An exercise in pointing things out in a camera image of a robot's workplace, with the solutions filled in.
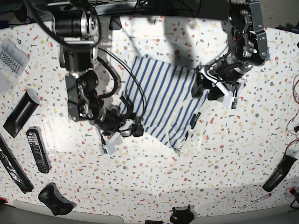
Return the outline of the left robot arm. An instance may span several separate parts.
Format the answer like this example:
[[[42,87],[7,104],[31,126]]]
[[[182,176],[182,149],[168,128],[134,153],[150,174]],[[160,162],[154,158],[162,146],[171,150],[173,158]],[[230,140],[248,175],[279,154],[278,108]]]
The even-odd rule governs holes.
[[[262,11],[257,0],[231,0],[228,21],[233,46],[209,64],[195,68],[192,97],[200,98],[208,90],[208,100],[218,100],[228,109],[236,109],[245,87],[243,76],[254,66],[269,60]]]

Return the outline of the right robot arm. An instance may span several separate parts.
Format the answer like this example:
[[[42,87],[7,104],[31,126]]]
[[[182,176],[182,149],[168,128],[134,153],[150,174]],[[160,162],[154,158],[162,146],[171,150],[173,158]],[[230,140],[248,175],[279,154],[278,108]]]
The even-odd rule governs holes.
[[[42,30],[59,43],[60,67],[68,73],[65,81],[70,119],[87,120],[96,127],[102,154],[115,153],[119,137],[142,136],[141,117],[134,112],[134,104],[126,92],[120,97],[125,113],[118,106],[104,105],[104,99],[116,93],[118,79],[97,53],[101,26],[94,6],[87,0],[26,0],[24,5]],[[114,80],[112,90],[101,95],[96,92],[97,64]]]

